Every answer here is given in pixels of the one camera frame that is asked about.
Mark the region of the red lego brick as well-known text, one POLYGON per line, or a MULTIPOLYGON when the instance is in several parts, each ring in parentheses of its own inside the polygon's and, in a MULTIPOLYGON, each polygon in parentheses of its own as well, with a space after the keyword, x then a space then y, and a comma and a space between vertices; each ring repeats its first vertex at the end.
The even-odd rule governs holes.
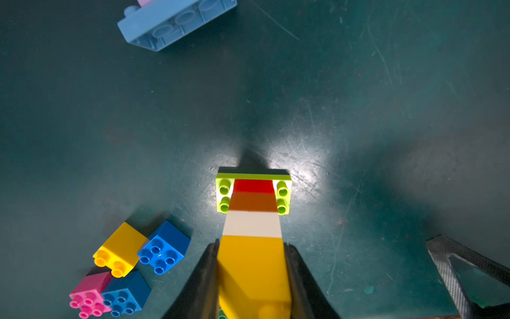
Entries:
POLYGON ((236 179, 233 193, 274 194, 272 180, 236 179))

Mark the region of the orange lego brick front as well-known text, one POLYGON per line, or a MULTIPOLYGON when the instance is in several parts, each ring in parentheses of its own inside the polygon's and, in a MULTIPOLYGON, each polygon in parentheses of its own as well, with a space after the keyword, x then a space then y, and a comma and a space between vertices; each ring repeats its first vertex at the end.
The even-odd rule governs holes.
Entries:
POLYGON ((234 193, 228 212, 255 211, 277 213, 277 201, 274 194, 234 193))

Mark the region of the yellow lego brick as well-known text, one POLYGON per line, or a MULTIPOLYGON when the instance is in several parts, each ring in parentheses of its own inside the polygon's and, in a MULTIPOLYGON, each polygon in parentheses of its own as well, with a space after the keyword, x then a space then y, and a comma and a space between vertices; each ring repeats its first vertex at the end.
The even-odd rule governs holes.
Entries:
POLYGON ((146 241, 147 237, 124 222, 94 253, 94 264, 108 267, 117 279, 125 277, 138 263, 138 252, 146 241))
POLYGON ((224 236, 219 305, 227 318, 289 318, 292 295, 280 238, 224 236))

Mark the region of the purple lego brick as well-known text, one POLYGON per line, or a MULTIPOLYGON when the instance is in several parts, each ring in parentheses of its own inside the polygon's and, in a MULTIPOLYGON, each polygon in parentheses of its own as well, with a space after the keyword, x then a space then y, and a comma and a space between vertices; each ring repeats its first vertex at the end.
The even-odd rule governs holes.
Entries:
POLYGON ((147 5, 148 3, 150 3, 152 0, 138 0, 138 4, 140 7, 143 7, 145 5, 147 5))

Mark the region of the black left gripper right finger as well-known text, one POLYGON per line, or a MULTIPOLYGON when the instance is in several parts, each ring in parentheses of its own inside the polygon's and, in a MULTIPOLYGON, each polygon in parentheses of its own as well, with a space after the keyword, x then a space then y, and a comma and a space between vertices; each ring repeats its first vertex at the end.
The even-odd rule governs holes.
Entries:
POLYGON ((284 243, 284 252, 292 297, 290 317, 339 319, 340 316, 329 304, 297 248, 284 243))

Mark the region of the blue lego brick beside pink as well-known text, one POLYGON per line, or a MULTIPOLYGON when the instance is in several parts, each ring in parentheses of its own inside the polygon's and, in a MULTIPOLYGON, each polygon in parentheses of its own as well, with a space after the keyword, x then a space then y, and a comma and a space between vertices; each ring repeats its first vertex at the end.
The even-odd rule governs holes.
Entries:
POLYGON ((111 279, 101 295, 104 306, 111 308, 112 317, 119 318, 141 311, 150 293, 151 288, 141 272, 132 271, 125 277, 111 279))

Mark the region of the cream lego brick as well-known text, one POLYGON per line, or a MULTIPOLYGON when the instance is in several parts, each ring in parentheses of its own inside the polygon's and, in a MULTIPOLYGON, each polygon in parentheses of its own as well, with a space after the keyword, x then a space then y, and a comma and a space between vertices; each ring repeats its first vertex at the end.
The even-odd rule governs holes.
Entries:
POLYGON ((275 212, 229 211, 223 236, 281 238, 280 216, 275 212))

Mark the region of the light blue lego base plate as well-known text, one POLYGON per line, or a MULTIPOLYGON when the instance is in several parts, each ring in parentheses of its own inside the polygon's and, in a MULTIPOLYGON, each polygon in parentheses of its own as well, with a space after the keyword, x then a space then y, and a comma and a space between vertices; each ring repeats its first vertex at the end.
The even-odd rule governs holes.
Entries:
POLYGON ((118 28, 127 43, 159 52, 236 6, 235 0, 154 0, 125 8, 118 28))

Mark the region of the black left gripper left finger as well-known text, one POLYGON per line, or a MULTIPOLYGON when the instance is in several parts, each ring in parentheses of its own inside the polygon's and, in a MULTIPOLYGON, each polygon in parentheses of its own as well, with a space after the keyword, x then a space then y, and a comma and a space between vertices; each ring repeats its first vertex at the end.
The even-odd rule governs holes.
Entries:
POLYGON ((219 317, 218 252, 220 241, 210 243, 181 293, 162 318, 219 317))

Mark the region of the lime green long lego brick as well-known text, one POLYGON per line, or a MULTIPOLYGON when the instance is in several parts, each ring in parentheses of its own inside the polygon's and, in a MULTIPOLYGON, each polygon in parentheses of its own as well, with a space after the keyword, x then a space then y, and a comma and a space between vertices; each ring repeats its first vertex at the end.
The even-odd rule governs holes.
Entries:
POLYGON ((219 213, 228 213, 236 179, 272 180, 275 191, 274 195, 277 201, 277 213, 279 215, 289 214, 292 195, 292 178, 290 174, 250 174, 227 171, 220 171, 215 180, 216 208, 219 213))

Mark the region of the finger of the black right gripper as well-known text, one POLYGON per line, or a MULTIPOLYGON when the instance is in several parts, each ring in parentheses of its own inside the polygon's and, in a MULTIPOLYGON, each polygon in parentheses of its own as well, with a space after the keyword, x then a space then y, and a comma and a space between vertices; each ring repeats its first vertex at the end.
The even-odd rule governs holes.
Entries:
POLYGON ((509 268, 443 235, 426 248, 461 318, 509 318, 509 268))

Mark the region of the blue lego brick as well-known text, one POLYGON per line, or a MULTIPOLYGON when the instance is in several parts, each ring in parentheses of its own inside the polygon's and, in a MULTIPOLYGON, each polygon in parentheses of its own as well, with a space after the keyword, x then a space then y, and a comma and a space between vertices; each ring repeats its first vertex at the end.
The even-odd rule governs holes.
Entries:
POLYGON ((139 261, 150 265, 156 275, 164 275, 185 257, 190 243, 186 234, 164 221, 139 250, 139 261))
POLYGON ((132 271, 125 277, 111 279, 101 295, 104 306, 111 308, 112 317, 119 318, 141 311, 150 293, 151 288, 141 272, 132 271))

